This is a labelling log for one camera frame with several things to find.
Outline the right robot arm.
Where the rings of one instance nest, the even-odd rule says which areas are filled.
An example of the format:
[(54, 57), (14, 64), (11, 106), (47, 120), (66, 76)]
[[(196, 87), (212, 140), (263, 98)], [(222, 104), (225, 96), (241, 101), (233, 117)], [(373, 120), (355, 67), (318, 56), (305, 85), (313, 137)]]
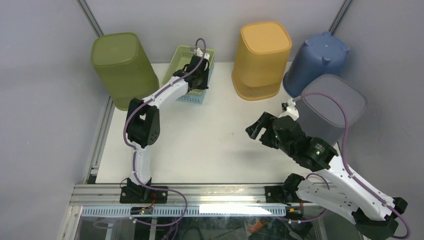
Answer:
[(307, 136), (290, 116), (276, 117), (268, 112), (245, 131), (251, 139), (281, 150), (298, 165), (342, 191), (336, 193), (292, 173), (281, 186), (284, 203), (303, 200), (320, 205), (352, 223), (371, 240), (395, 237), (399, 226), (397, 218), (405, 212), (408, 203), (401, 197), (385, 195), (355, 172), (349, 173), (342, 157), (325, 140)]

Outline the grey mesh basket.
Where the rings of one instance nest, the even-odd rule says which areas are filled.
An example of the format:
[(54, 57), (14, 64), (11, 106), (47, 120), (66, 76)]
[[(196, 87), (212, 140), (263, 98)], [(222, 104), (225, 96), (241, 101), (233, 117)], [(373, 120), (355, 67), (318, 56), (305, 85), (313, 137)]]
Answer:
[(368, 107), (368, 100), (361, 92), (333, 74), (316, 78), (301, 95), (308, 93), (319, 95), (309, 95), (296, 101), (295, 107), (299, 114), (296, 121), (307, 136), (323, 139), (332, 146), (344, 135), (345, 119), (338, 105), (321, 94), (332, 97), (342, 106), (349, 127)]

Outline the orange mesh basket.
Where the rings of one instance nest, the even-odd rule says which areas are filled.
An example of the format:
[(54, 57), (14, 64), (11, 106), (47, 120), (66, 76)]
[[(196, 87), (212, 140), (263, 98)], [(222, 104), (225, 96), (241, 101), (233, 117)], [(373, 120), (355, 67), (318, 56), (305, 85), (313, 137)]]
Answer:
[(237, 95), (246, 101), (259, 101), (277, 95), (292, 45), (289, 33), (277, 21), (243, 26), (231, 73)]

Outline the light green shallow crate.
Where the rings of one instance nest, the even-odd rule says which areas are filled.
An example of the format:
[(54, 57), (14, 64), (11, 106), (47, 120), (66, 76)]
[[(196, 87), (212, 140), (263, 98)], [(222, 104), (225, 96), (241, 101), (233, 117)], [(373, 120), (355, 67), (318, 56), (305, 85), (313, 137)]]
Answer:
[[(214, 49), (211, 49), (211, 48), (206, 49), (206, 53), (209, 54), (209, 76), (211, 75), (212, 67), (214, 65), (215, 52), (216, 51)], [(171, 62), (168, 66), (165, 77), (161, 81), (160, 85), (161, 86), (165, 85), (170, 80), (174, 72), (182, 69), (184, 65), (190, 62), (194, 54), (195, 54), (194, 46), (179, 45), (171, 59)], [(192, 95), (192, 96), (200, 97), (203, 93), (206, 93), (206, 90), (192, 90), (188, 94), (186, 94), (186, 96)]]

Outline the blue plastic bucket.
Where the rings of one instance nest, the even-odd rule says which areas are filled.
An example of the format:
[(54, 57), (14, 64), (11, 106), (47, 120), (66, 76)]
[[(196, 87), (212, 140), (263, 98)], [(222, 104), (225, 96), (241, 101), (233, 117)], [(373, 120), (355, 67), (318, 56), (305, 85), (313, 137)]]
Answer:
[(339, 76), (347, 61), (350, 47), (329, 31), (307, 38), (296, 53), (282, 85), (291, 97), (298, 97), (316, 78)]

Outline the light blue crate underneath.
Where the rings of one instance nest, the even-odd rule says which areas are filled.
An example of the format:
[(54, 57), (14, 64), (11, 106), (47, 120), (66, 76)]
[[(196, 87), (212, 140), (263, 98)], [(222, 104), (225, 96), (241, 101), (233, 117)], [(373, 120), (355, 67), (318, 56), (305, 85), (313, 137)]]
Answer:
[[(176, 69), (177, 70), (183, 69), (184, 68), (184, 65), (185, 65), (185, 63), (183, 64), (183, 63), (180, 62), (177, 65), (177, 68)], [(212, 65), (209, 66), (209, 72), (208, 72), (208, 76), (207, 76), (208, 77), (207, 78), (207, 85), (208, 85), (208, 87), (209, 87), (209, 84), (210, 84), (210, 79), (211, 79), (213, 68), (214, 68), (214, 64), (212, 64)], [(195, 103), (195, 104), (202, 104), (203, 103), (203, 100), (204, 100), (204, 98), (206, 96), (207, 89), (199, 90), (199, 91), (197, 91), (197, 89), (194, 89), (194, 90), (190, 91), (189, 93), (181, 96), (178, 100), (186, 101), (186, 102), (191, 102), (191, 103)]]

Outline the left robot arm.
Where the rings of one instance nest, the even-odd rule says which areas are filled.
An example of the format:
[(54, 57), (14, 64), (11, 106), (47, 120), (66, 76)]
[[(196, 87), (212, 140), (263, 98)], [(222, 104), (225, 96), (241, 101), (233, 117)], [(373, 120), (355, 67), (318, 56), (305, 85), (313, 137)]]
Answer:
[(151, 174), (151, 148), (161, 133), (160, 113), (188, 92), (208, 88), (209, 59), (208, 53), (193, 55), (190, 62), (174, 72), (156, 92), (130, 101), (123, 136), (132, 148), (131, 173), (121, 187), (121, 204), (167, 202), (169, 189), (153, 187)]

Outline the olive green mesh basket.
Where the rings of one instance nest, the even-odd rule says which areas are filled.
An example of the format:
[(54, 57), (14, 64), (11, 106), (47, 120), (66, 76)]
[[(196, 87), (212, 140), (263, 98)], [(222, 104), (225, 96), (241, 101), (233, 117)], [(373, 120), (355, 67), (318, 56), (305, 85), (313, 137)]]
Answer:
[(121, 111), (128, 110), (133, 98), (148, 97), (160, 87), (140, 39), (133, 32), (98, 37), (92, 45), (90, 62)]

